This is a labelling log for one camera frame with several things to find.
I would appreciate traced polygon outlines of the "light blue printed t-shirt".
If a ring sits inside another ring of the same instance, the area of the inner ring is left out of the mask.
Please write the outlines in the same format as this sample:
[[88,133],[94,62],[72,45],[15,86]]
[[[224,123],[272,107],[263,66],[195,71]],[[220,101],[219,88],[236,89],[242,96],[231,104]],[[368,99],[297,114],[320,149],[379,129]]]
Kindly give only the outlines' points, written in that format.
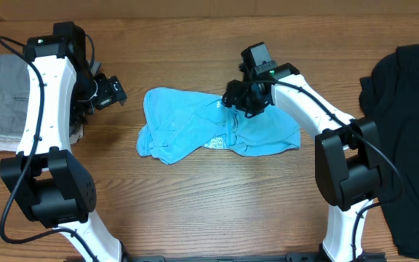
[[300,125],[274,106],[248,119],[219,95],[158,87],[144,97],[145,126],[136,149],[174,164],[200,147],[266,156],[301,147]]

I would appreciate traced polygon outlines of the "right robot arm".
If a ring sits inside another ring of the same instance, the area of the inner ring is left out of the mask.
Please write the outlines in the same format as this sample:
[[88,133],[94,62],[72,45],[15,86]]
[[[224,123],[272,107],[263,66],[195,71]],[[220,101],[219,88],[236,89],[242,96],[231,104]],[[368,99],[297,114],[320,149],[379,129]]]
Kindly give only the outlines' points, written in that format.
[[380,190],[383,160],[375,123],[356,120],[314,91],[292,64],[278,65],[262,42],[241,53],[240,81],[231,81],[223,105],[252,118],[276,106],[314,139],[316,185],[329,205],[327,233],[313,253],[290,253],[287,261],[385,261],[362,248],[367,208]]

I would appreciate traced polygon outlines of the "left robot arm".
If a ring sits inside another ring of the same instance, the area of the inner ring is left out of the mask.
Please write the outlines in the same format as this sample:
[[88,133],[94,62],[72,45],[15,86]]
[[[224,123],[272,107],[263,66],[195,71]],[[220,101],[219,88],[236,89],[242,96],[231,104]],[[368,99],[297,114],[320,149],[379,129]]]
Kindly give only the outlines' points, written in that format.
[[128,261],[123,243],[97,214],[95,182],[70,142],[87,116],[126,101],[122,85],[115,76],[92,72],[94,44],[71,21],[27,40],[19,57],[27,64],[30,87],[16,154],[0,162],[8,203],[39,222],[46,235],[63,235],[84,261]]

